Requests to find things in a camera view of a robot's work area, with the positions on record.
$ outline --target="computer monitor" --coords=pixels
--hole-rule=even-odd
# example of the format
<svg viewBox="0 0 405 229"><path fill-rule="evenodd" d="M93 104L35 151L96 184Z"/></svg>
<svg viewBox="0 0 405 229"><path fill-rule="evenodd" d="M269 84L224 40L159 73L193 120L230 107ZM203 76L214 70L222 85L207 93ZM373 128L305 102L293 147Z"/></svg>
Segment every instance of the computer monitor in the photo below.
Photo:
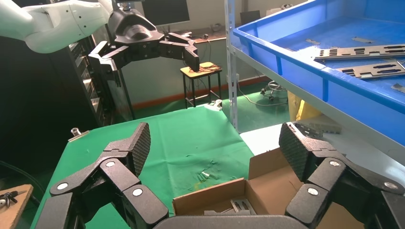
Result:
<svg viewBox="0 0 405 229"><path fill-rule="evenodd" d="M260 10L241 12L241 24L248 24L252 21L260 19Z"/></svg>
<svg viewBox="0 0 405 229"><path fill-rule="evenodd" d="M142 7L145 18L155 26L190 21L187 0L145 0Z"/></svg>

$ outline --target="blue plastic bin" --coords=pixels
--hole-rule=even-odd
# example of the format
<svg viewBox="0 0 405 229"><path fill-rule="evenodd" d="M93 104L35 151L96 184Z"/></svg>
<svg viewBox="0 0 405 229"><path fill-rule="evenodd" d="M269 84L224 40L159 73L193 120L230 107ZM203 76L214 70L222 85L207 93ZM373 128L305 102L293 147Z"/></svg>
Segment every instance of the blue plastic bin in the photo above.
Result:
<svg viewBox="0 0 405 229"><path fill-rule="evenodd" d="M392 60L321 64L305 56L313 46L329 49L405 43L405 0L308 1L243 25L234 35L239 37L242 51L256 61L405 146L405 93L391 89L395 83L405 86L405 76L364 81L333 69ZM354 37L374 42L358 42Z"/></svg>

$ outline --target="wooden board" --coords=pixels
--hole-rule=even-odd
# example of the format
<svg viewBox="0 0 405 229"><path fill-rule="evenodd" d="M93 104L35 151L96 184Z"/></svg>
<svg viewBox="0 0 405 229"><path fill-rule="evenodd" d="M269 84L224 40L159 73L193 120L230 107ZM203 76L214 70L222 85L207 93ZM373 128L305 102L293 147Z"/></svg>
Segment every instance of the wooden board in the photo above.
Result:
<svg viewBox="0 0 405 229"><path fill-rule="evenodd" d="M217 66L211 62L205 62L205 63L200 64L199 72L195 72L195 71L191 70L190 67L181 68L180 71L182 73L184 73L187 77L194 78L194 77L199 77L199 76L203 76L203 75L210 75L210 74L216 73L216 72L221 72L222 69L219 68L219 66Z"/></svg>
<svg viewBox="0 0 405 229"><path fill-rule="evenodd" d="M17 226L18 220L21 217L22 212L24 211L25 205L30 199L33 187L32 185L21 185L18 187L13 187L7 190L1 190L0 195L6 192L12 191L26 191L18 196L15 199L18 203L11 202L10 207L4 206L0 208L0 228L1 229L13 229Z"/></svg>

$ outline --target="cardboard box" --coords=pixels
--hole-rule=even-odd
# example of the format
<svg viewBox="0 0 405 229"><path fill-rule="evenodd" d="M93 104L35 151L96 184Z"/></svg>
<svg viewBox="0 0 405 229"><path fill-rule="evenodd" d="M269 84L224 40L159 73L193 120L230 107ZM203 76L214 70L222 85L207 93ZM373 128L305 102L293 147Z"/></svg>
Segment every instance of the cardboard box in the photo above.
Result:
<svg viewBox="0 0 405 229"><path fill-rule="evenodd" d="M302 186L280 149L250 159L249 179L243 178L205 188L173 200L176 215L203 215L205 210L232 208L231 199L248 199L258 215L284 215ZM363 229L344 207L332 203L318 229Z"/></svg>

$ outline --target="green tablecloth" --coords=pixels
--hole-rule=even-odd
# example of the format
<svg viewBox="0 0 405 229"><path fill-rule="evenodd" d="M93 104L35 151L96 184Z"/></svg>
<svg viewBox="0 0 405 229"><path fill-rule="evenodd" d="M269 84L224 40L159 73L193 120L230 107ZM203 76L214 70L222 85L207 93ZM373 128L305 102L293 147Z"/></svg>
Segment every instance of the green tablecloth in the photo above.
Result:
<svg viewBox="0 0 405 229"><path fill-rule="evenodd" d="M35 227L53 184L93 163L109 142L129 137L140 122L149 123L152 143L139 178L169 208L171 216L174 197L247 178L253 154L222 112L197 107L102 127L67 144L31 228ZM203 171L209 178L201 175ZM86 228L128 226L108 204Z"/></svg>

